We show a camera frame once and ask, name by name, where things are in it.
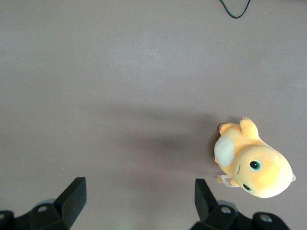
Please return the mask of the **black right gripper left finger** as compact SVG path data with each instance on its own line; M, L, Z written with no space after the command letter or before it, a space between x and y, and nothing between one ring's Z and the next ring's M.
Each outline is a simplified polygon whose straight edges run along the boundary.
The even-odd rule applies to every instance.
M86 204L86 179L77 177L53 202L35 206L14 220L15 230L69 230Z

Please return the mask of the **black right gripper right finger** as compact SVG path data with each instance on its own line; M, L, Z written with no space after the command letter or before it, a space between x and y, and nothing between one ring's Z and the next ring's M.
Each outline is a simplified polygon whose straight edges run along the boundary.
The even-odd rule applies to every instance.
M204 179L195 180L194 203L200 221L192 230L235 230L238 209L230 202L217 201Z

